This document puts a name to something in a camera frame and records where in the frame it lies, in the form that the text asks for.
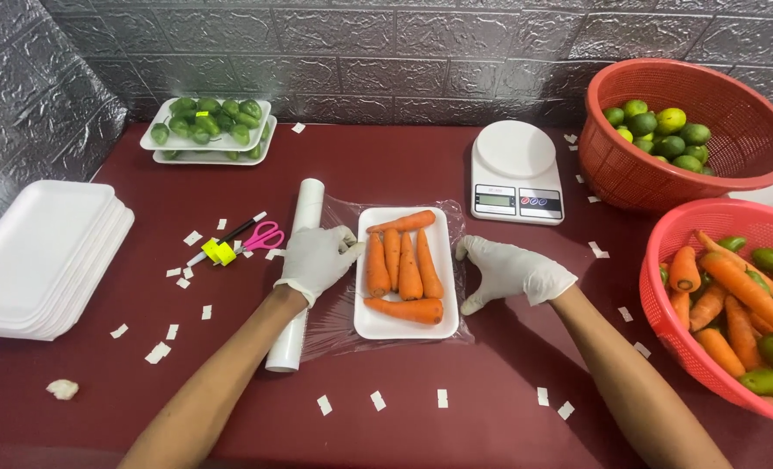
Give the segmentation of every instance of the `hand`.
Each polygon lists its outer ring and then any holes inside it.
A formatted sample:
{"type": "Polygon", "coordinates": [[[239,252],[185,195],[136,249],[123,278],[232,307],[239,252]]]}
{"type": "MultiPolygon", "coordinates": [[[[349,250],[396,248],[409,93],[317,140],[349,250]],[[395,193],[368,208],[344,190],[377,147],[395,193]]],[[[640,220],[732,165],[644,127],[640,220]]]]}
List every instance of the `hand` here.
{"type": "Polygon", "coordinates": [[[286,246],[285,264],[278,284],[302,293],[313,308],[317,298],[349,270],[367,249],[346,226],[297,231],[286,246]]]}
{"type": "Polygon", "coordinates": [[[456,246],[456,260],[467,258],[482,272],[482,283],[462,305],[467,316],[488,301],[525,293],[534,306],[554,300],[572,286],[578,277],[542,254],[526,251],[513,244],[465,236],[456,246]]]}

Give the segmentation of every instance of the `green lime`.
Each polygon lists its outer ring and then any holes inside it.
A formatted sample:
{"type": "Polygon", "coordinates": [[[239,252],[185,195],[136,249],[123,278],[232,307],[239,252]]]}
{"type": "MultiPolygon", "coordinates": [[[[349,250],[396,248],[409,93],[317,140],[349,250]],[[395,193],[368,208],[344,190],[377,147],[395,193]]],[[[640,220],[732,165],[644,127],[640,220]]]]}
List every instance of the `green lime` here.
{"type": "Polygon", "coordinates": [[[662,112],[656,114],[656,133],[661,135],[670,135],[671,133],[678,132],[685,125],[687,116],[685,112],[679,108],[667,108],[662,112]]]}
{"type": "Polygon", "coordinates": [[[663,156],[667,159],[673,159],[685,151],[685,142],[674,135],[665,137],[661,142],[653,146],[652,154],[663,156]]]}
{"type": "Polygon", "coordinates": [[[624,103],[624,119],[647,112],[647,103],[641,99],[631,99],[624,103]]]}
{"type": "Polygon", "coordinates": [[[624,122],[624,111],[621,108],[606,108],[603,110],[603,117],[607,118],[612,127],[624,122]]]}
{"type": "Polygon", "coordinates": [[[686,123],[679,137],[688,145],[704,145],[711,139],[711,131],[701,123],[686,123]]]}
{"type": "Polygon", "coordinates": [[[627,142],[632,142],[632,133],[629,130],[626,129],[619,129],[618,133],[621,134],[621,136],[627,140],[627,142]]]}
{"type": "Polygon", "coordinates": [[[627,119],[627,130],[636,137],[643,137],[651,133],[656,126],[656,116],[652,112],[643,112],[627,119]]]}
{"type": "Polygon", "coordinates": [[[685,151],[682,152],[682,155],[691,155],[695,159],[698,159],[699,163],[702,163],[703,165],[707,163],[707,151],[696,145],[685,147],[685,151]]]}
{"type": "Polygon", "coordinates": [[[635,139],[635,140],[632,140],[632,144],[641,148],[642,152],[648,155],[650,155],[650,152],[652,152],[652,142],[649,140],[635,139]]]}
{"type": "Polygon", "coordinates": [[[694,173],[702,173],[702,163],[699,163],[698,159],[695,159],[691,155],[682,155],[673,159],[673,166],[677,168],[687,169],[694,173]]]}

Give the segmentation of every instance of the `tray of green peppers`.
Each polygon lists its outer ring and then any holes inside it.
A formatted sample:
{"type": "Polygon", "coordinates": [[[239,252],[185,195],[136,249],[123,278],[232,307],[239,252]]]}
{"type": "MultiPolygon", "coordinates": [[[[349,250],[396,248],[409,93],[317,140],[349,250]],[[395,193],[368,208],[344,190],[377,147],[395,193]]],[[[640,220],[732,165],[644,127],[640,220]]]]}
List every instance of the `tray of green peppers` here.
{"type": "Polygon", "coordinates": [[[261,99],[172,98],[164,102],[141,146],[161,151],[246,152],[260,146],[271,104],[261,99]]]}
{"type": "Polygon", "coordinates": [[[262,129],[259,144],[245,151],[217,150],[155,150],[152,159],[164,165],[235,165],[253,166],[261,163],[268,154],[271,137],[277,129],[277,118],[270,115],[262,129]]]}

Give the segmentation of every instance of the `kitchen scale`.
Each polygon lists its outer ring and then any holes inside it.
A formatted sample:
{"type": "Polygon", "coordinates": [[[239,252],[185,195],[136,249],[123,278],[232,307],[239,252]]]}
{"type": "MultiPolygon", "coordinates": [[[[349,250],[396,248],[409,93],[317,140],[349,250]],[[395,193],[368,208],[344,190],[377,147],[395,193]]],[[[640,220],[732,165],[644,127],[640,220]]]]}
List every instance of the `kitchen scale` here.
{"type": "Polygon", "coordinates": [[[471,184],[476,218],[558,225],[563,192],[552,139],[530,123],[494,122],[473,142],[471,184]]]}

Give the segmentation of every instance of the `red tabletop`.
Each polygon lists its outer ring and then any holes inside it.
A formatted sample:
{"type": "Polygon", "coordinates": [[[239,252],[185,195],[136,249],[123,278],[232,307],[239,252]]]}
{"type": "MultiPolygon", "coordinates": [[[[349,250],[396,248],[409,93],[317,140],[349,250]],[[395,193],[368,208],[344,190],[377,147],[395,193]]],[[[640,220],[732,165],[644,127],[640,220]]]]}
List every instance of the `red tabletop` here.
{"type": "MultiPolygon", "coordinates": [[[[300,181],[318,178],[328,195],[359,203],[452,198],[462,204],[468,233],[566,265],[621,334],[652,351],[652,365],[735,467],[773,468],[773,422],[706,390],[653,335],[637,285],[655,220],[588,202],[591,193],[575,179],[576,155],[562,137],[579,131],[548,130],[567,211],[561,225],[549,228],[469,215],[470,146],[479,129],[309,125],[297,134],[290,128],[277,128],[267,160],[255,167],[159,165],[138,146],[146,126],[126,131],[95,182],[115,188],[135,224],[79,323],[54,342],[0,339],[0,467],[117,463],[281,271],[283,259],[261,255],[225,269],[203,263],[182,290],[165,271],[200,245],[182,240],[194,229],[215,235],[219,218],[235,224],[262,210],[288,230],[300,181]],[[589,241],[610,258],[596,259],[589,241]],[[201,321],[205,304],[213,304],[212,319],[201,321]],[[623,321],[621,306],[632,322],[623,321]],[[109,332],[123,323],[129,331],[112,339],[109,332]],[[144,357],[170,324],[181,325],[172,352],[150,365],[144,357]],[[72,401],[45,391],[60,378],[79,383],[72,401]]],[[[467,275],[473,291],[479,273],[469,266],[467,275]]],[[[495,301],[466,321],[476,337],[471,346],[407,345],[320,357],[290,375],[261,370],[211,458],[234,467],[643,466],[548,306],[495,301]],[[538,386],[548,389],[551,407],[538,406],[538,386]],[[436,389],[447,389],[449,408],[437,408],[436,389]],[[386,402],[380,412],[369,397],[375,390],[386,402]],[[334,409],[328,416],[317,405],[323,395],[334,409]],[[575,410],[563,421],[557,409],[567,400],[575,410]]]]}

